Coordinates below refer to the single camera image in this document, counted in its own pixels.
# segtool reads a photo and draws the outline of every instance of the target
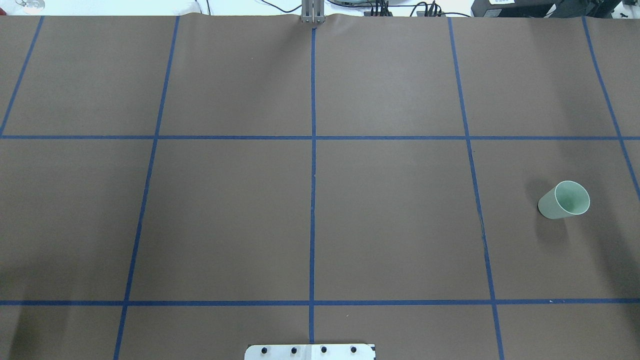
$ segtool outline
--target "white bracket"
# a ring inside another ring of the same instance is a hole
[[[302,22],[324,22],[324,0],[302,0]]]
[[[252,345],[244,360],[376,360],[368,344]]]

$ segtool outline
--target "mint green cup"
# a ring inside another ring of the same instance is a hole
[[[546,218],[566,218],[584,214],[590,204],[587,190],[575,181],[566,180],[540,198],[538,210]]]

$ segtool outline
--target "grid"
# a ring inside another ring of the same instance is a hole
[[[582,25],[584,26],[584,34],[586,36],[591,59],[593,60],[593,66],[598,78],[598,82],[602,88],[602,93],[609,110],[613,126],[615,128],[616,136],[474,136],[470,134],[467,111],[465,108],[465,97],[463,95],[463,83],[461,80],[461,70],[458,63],[458,55],[456,53],[456,43],[454,36],[454,28],[451,19],[448,19],[449,36],[451,42],[451,51],[454,62],[454,71],[456,75],[457,91],[460,100],[461,120],[464,128],[463,136],[357,136],[357,135],[345,135],[345,136],[323,136],[318,135],[316,131],[316,28],[311,29],[311,45],[310,45],[310,89],[311,89],[311,135],[310,136],[241,136],[241,135],[161,135],[161,124],[163,119],[164,104],[167,94],[167,88],[170,82],[170,74],[172,70],[172,61],[175,50],[175,44],[177,40],[180,17],[176,17],[175,26],[173,29],[173,38],[170,47],[170,54],[168,58],[168,64],[166,66],[166,74],[164,77],[164,85],[162,90],[160,107],[157,115],[157,122],[155,127],[155,133],[153,135],[4,135],[4,129],[7,123],[10,121],[10,114],[12,106],[16,97],[19,95],[20,84],[25,71],[28,70],[29,59],[33,52],[34,46],[38,39],[38,34],[45,22],[45,17],[41,17],[36,28],[33,40],[29,47],[29,51],[24,60],[24,64],[21,68],[17,83],[13,90],[10,102],[8,104],[6,113],[4,115],[3,123],[0,127],[0,139],[41,139],[41,140],[152,140],[152,149],[150,153],[150,159],[148,162],[147,176],[145,180],[144,191],[142,195],[142,202],[140,206],[140,214],[138,217],[138,225],[136,228],[136,235],[133,243],[131,263],[129,265],[129,273],[127,276],[126,290],[123,300],[0,300],[0,306],[109,306],[109,307],[121,307],[122,313],[120,316],[120,323],[117,330],[117,340],[114,349],[114,359],[118,359],[120,355],[120,347],[122,344],[122,338],[125,332],[125,324],[127,319],[127,310],[129,307],[145,307],[145,306],[196,306],[196,307],[225,307],[225,306],[298,306],[308,308],[308,338],[309,342],[315,342],[314,325],[315,319],[315,307],[316,306],[491,306],[493,313],[493,325],[495,328],[495,338],[497,343],[498,355],[500,359],[505,359],[504,349],[502,345],[502,333],[500,330],[500,319],[498,312],[498,305],[553,305],[553,304],[640,304],[638,298],[606,298],[606,299],[498,299],[495,295],[495,289],[493,285],[492,266],[490,261],[490,250],[487,244],[487,235],[484,228],[483,209],[481,204],[481,194],[478,187],[478,181],[476,176],[476,165],[474,162],[474,155],[472,149],[472,142],[482,140],[504,140],[504,141],[517,141],[517,140],[565,140],[565,141],[581,141],[581,140],[597,140],[597,141],[611,141],[619,142],[621,151],[624,155],[625,163],[628,167],[629,175],[631,176],[636,195],[640,200],[640,188],[638,181],[632,166],[630,156],[625,146],[625,141],[640,140],[640,136],[623,136],[618,120],[611,104],[609,94],[607,92],[603,77],[600,73],[598,62],[596,60],[596,54],[591,43],[591,37],[589,34],[589,28],[586,18],[582,18]],[[160,140],[275,140],[275,141],[309,141],[311,144],[311,171],[310,171],[310,252],[309,252],[309,289],[308,300],[221,300],[221,301],[208,301],[208,300],[185,300],[185,301],[173,301],[173,300],[131,300],[132,282],[134,277],[134,271],[136,267],[136,260],[138,257],[138,247],[140,244],[141,234],[143,232],[143,219],[145,216],[145,210],[147,207],[147,197],[150,188],[150,182],[152,179],[152,173],[154,169],[154,160],[156,156],[156,148]],[[316,270],[316,153],[317,142],[325,140],[427,140],[427,141],[464,141],[467,148],[470,175],[474,189],[475,203],[477,208],[477,214],[479,216],[481,226],[481,238],[484,248],[484,265],[486,268],[486,278],[488,281],[488,291],[490,298],[488,299],[460,299],[460,300],[317,300],[315,294],[315,270]]]

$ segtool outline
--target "clear glass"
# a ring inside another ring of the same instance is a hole
[[[15,0],[15,3],[30,15],[40,13],[44,9],[44,0]]]

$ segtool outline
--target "plastic cup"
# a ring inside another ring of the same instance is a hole
[[[538,210],[546,218],[566,218],[584,214],[590,204],[587,190],[575,181],[566,180],[540,198]]]

